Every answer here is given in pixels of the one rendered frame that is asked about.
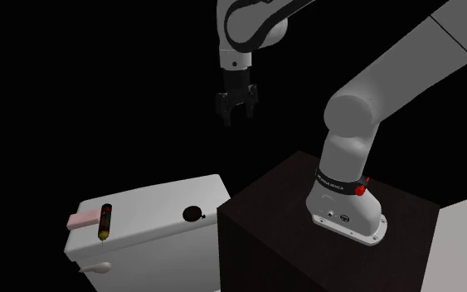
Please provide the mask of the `black red yellow pen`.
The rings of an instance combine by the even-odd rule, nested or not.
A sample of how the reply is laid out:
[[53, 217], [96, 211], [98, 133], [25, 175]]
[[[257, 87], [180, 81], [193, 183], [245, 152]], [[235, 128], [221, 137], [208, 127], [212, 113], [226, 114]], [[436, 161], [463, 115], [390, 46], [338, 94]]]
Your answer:
[[105, 241], [110, 234], [110, 222], [112, 214], [112, 205], [105, 203], [100, 209], [100, 221], [97, 237], [100, 241]]

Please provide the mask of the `black round object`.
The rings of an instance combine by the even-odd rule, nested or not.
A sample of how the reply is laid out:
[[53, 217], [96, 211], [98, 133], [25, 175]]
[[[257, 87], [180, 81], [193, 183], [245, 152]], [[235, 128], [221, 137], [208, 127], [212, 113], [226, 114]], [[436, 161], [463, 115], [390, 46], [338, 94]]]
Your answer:
[[202, 209], [198, 206], [189, 206], [186, 207], [182, 213], [182, 217], [185, 221], [195, 222], [201, 219], [204, 219], [206, 215], [203, 213]]

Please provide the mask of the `white toilet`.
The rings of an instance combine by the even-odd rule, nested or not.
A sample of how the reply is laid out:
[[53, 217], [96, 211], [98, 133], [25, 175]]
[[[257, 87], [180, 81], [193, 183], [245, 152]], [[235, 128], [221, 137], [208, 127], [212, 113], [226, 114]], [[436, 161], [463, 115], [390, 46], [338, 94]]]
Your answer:
[[[66, 256], [92, 292], [218, 292], [216, 211], [229, 198], [212, 174], [85, 200], [77, 212], [112, 205], [109, 237], [98, 239], [99, 223], [71, 230]], [[206, 217], [185, 221], [189, 206]]]

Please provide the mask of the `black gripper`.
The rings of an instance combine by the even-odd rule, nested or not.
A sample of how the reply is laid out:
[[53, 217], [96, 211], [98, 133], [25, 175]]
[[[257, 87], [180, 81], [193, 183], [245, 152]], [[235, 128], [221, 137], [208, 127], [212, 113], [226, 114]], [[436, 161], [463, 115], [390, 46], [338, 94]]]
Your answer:
[[223, 83], [226, 93], [216, 94], [216, 113], [221, 116], [226, 127], [231, 126], [231, 104], [244, 102], [246, 117], [252, 118], [259, 102], [257, 85], [251, 85], [249, 68], [238, 71], [223, 70]]

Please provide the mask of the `dark robot stand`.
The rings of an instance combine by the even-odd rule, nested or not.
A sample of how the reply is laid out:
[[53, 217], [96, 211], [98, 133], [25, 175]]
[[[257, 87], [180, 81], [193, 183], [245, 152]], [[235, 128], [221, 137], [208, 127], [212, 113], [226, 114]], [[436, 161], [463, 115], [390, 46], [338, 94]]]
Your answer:
[[365, 246], [314, 224], [318, 164], [294, 153], [218, 207], [221, 292], [421, 292], [439, 205], [370, 181], [389, 227]]

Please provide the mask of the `pink soap bar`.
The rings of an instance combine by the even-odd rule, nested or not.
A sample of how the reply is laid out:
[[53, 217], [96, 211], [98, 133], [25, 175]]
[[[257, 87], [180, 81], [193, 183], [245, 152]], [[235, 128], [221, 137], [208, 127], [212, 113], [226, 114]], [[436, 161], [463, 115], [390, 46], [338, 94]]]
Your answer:
[[85, 226], [91, 226], [100, 222], [100, 209], [77, 212], [69, 216], [66, 228], [71, 231]]

